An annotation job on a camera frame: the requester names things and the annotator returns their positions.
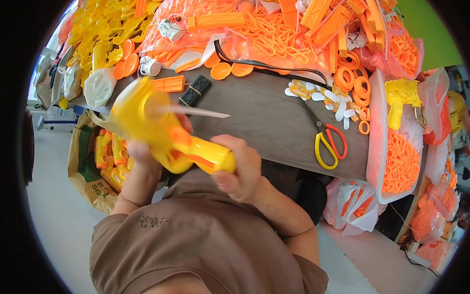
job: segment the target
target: orange toy bubble gun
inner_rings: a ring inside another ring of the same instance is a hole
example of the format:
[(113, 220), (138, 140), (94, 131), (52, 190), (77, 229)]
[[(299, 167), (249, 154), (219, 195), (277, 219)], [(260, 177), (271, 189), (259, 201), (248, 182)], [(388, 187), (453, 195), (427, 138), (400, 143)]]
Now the orange toy bubble gun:
[(111, 132), (102, 128), (94, 143), (94, 160), (97, 168), (108, 167), (108, 143), (111, 141)]
[(170, 108), (167, 93), (155, 89), (148, 77), (136, 80), (111, 109), (111, 120), (132, 139), (149, 144), (152, 156), (173, 174), (194, 163), (212, 174), (235, 171), (235, 157), (226, 147), (191, 136)]
[(113, 148), (113, 157), (114, 164), (127, 164), (127, 150), (124, 148), (125, 140), (119, 137), (117, 134), (113, 134), (112, 148)]

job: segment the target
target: white floor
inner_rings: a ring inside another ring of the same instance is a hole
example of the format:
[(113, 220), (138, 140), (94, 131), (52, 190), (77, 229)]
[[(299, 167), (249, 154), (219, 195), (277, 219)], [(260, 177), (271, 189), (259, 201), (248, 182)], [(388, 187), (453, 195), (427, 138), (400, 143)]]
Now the white floor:
[[(27, 188), (31, 216), (47, 257), (72, 293), (96, 293), (88, 258), (93, 226), (106, 215), (92, 208), (67, 177), (71, 133), (35, 134), (33, 182)], [(321, 267), (330, 294), (376, 291), (325, 231), (319, 227)]]

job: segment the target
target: white plastic bag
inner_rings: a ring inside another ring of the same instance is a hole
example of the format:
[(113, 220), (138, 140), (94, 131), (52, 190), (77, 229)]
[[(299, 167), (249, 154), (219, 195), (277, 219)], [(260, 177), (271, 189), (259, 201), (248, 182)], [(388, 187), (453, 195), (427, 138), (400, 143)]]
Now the white plastic bag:
[(116, 79), (113, 68), (100, 68), (93, 72), (84, 82), (83, 94), (86, 104), (92, 109), (105, 106), (113, 94)]

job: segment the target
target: clear plastic bag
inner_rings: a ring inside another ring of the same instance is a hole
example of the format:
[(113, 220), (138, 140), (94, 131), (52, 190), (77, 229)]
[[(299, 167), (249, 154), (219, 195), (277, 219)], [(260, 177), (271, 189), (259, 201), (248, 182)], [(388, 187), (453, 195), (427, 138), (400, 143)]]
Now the clear plastic bag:
[(435, 185), (429, 193), (429, 199), (436, 203), (436, 207), (448, 222), (454, 220), (459, 209), (460, 195), (454, 191), (446, 181)]
[(445, 224), (444, 217), (435, 205), (420, 208), (418, 214), (411, 221), (415, 241), (420, 244), (436, 242), (444, 233)]

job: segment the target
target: electrical wire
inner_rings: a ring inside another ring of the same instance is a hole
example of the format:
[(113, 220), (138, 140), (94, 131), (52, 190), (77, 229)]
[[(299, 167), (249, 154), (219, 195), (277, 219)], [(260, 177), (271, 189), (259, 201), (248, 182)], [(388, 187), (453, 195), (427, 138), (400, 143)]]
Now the electrical wire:
[(403, 252), (405, 253), (405, 255), (406, 255), (407, 259), (408, 259), (408, 261), (409, 261), (411, 264), (419, 265), (419, 266), (424, 267), (425, 269), (429, 269), (436, 277), (439, 278), (439, 274), (437, 274), (437, 273), (436, 273), (435, 271), (433, 271), (431, 268), (425, 267), (424, 265), (419, 264), (419, 263), (412, 262), (411, 259), (408, 257), (408, 253), (406, 252), (405, 249), (400, 249), (400, 250), (403, 250)]

